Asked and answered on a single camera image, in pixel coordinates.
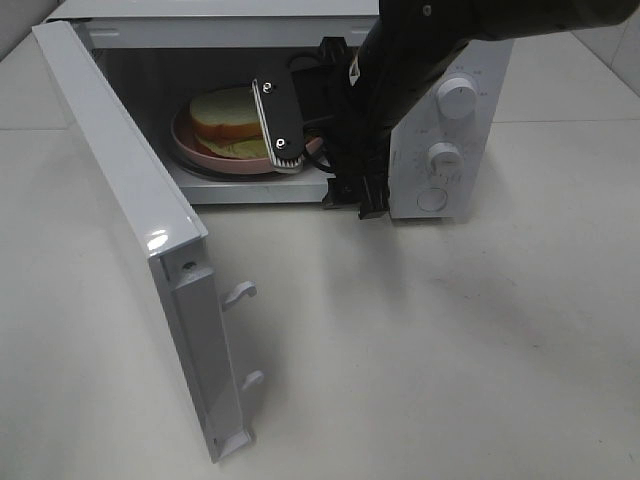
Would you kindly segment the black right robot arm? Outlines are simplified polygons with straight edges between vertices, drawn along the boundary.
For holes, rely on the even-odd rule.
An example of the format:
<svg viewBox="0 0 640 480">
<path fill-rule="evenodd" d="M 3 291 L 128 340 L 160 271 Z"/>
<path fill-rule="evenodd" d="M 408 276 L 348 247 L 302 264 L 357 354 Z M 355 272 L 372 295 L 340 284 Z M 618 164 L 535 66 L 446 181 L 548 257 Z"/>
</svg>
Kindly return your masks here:
<svg viewBox="0 0 640 480">
<path fill-rule="evenodd" d="M 323 203 L 361 218 L 469 204 L 516 38 L 617 25 L 634 1 L 384 1 L 353 52 L 332 39 L 299 96 L 323 138 Z"/>
</svg>

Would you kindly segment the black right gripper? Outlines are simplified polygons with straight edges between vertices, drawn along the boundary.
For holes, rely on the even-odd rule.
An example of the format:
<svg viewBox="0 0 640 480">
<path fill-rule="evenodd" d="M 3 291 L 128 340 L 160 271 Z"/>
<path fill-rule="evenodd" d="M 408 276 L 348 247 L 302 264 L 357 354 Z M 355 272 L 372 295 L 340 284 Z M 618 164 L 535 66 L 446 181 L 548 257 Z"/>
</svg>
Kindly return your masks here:
<svg viewBox="0 0 640 480">
<path fill-rule="evenodd" d="M 333 169 L 322 207 L 359 208 L 360 220 L 382 217 L 389 211 L 389 137 L 395 123 L 384 99 L 392 89 L 388 48 L 379 39 L 355 49 L 342 37 L 325 37 L 319 53 L 330 70 L 325 97 L 331 118 L 321 131 Z"/>
</svg>

